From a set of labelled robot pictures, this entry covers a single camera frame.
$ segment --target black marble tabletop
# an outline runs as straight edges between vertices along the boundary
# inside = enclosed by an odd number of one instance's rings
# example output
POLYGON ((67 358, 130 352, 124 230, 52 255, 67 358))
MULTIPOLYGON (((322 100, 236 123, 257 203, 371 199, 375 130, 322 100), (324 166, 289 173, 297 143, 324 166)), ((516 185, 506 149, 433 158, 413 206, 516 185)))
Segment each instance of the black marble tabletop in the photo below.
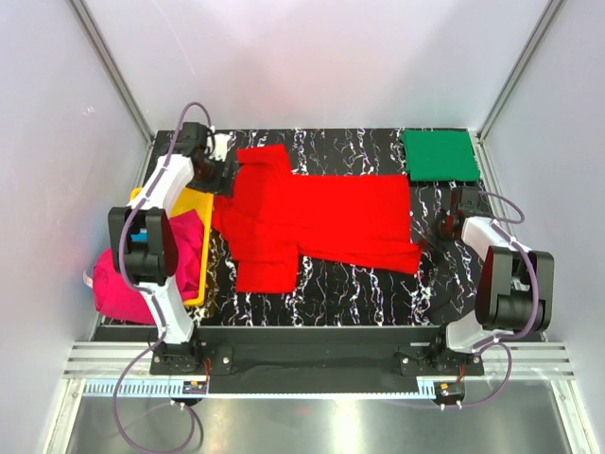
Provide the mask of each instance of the black marble tabletop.
MULTIPOLYGON (((405 173, 402 130, 228 131, 233 148, 284 144, 292 171, 309 175, 405 173)), ((168 134, 160 131, 147 175, 168 134)), ((412 239, 428 232, 457 183, 411 183, 412 239)), ((424 252, 415 275, 299 257, 292 293, 236 293, 237 265, 227 243, 212 232, 206 304, 190 309, 196 324, 406 325, 441 324, 472 310, 481 263, 460 242, 424 252)))

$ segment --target folded green towel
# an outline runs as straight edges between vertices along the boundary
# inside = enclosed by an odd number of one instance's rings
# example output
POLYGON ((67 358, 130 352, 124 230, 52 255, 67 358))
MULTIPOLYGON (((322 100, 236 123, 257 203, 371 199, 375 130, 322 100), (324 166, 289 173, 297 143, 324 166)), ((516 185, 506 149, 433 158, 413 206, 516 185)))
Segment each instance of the folded green towel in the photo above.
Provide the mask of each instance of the folded green towel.
POLYGON ((476 182, 479 169, 467 131, 404 130, 406 171, 412 182, 476 182))

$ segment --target white backdrop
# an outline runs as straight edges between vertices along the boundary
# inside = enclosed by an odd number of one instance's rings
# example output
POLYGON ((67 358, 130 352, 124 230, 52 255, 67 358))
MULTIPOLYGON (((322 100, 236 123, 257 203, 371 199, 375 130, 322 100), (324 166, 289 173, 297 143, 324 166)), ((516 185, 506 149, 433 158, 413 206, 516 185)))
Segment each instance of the white backdrop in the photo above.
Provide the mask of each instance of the white backdrop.
POLYGON ((605 447, 605 53, 602 0, 567 2, 488 137, 520 239, 555 257, 550 334, 565 342, 605 447))
POLYGON ((546 0, 87 4, 154 129, 477 128, 546 0))
POLYGON ((67 2, 0 3, 0 443, 31 454, 95 322, 82 273, 145 145, 67 2))

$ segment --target red cloth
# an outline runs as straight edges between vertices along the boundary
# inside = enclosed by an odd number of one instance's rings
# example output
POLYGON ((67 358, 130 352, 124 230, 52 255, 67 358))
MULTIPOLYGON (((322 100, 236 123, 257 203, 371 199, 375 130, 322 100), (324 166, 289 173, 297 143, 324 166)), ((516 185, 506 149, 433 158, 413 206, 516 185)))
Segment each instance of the red cloth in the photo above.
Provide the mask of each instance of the red cloth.
MULTIPOLYGON (((204 226, 198 213, 193 210, 169 221, 179 251, 177 287, 183 300, 197 298, 204 226)), ((96 262, 93 292, 95 307, 100 313, 117 320, 155 324, 141 293, 128 288, 122 276, 113 268, 111 249, 105 251, 96 262)))
POLYGON ((298 255, 415 273, 404 175, 292 175, 283 145, 237 152, 233 198, 215 198, 213 227, 229 243, 237 291, 296 287, 298 255))

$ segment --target yellow basket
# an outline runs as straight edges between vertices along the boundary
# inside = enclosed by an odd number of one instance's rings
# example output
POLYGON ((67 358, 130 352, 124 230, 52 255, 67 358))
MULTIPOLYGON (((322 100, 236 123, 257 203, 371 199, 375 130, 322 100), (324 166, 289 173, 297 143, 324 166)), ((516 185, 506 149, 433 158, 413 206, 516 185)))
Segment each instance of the yellow basket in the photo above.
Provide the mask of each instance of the yellow basket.
MULTIPOLYGON (((134 199, 141 192, 137 187, 130 194, 130 199, 134 199)), ((187 211, 196 210, 201 223, 204 225, 204 242, 201 249, 201 266, 199 267, 199 293, 198 298, 186 300, 183 302, 185 307, 202 306, 206 296, 206 269, 208 266, 208 244, 210 243, 210 231, 212 222, 212 204, 215 199, 213 194, 194 191, 185 187, 170 213, 170 217, 182 215, 187 211)))

